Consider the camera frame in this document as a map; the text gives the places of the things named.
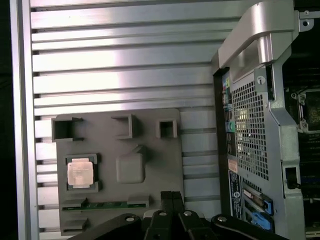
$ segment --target blue connector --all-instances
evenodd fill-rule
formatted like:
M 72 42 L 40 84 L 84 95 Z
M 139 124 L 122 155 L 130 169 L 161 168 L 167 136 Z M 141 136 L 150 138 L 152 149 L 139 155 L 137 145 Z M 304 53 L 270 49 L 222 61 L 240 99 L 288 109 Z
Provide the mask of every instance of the blue connector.
M 264 212 L 253 212 L 251 224 L 274 233 L 273 220 Z
M 272 201 L 267 201 L 267 200 L 263 200 L 264 201 L 264 210 L 267 214 L 269 214 L 270 216 L 274 215 L 274 205 Z

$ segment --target ventilation grille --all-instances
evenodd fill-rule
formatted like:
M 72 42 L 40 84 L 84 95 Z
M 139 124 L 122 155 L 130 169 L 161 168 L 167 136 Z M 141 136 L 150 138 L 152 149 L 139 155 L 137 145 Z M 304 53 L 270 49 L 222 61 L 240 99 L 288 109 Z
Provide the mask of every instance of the ventilation grille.
M 238 166 L 269 180 L 262 95 L 250 82 L 232 92 Z
M 248 186 L 252 187 L 254 190 L 257 190 L 258 192 L 262 192 L 261 187 L 258 187 L 257 185 L 253 184 L 252 182 L 248 181 L 247 179 L 242 178 L 243 182 L 247 184 Z

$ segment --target metal frame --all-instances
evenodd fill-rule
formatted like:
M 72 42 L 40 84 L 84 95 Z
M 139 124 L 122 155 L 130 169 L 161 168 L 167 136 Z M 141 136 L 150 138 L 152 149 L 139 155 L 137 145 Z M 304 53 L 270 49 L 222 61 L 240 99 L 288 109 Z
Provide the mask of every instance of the metal frame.
M 10 0 L 19 239 L 39 239 L 30 2 Z

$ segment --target dark background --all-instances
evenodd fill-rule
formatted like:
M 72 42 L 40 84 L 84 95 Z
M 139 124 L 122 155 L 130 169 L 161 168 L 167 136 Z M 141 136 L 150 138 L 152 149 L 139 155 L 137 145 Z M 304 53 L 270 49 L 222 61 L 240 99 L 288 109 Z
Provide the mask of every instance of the dark background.
M 9 0 L 0 1 L 0 26 L 0 239 L 14 240 L 18 223 Z

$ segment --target aluminum slatted wall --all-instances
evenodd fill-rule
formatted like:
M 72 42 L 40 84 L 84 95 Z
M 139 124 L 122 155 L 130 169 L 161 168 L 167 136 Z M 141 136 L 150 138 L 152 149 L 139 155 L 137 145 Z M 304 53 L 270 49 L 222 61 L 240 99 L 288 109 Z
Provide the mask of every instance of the aluminum slatted wall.
M 207 218 L 220 213 L 210 60 L 256 2 L 30 1 L 36 159 L 29 166 L 37 181 L 31 206 L 39 206 L 31 217 L 38 214 L 40 239 L 66 238 L 51 140 L 59 114 L 178 108 L 185 205 Z

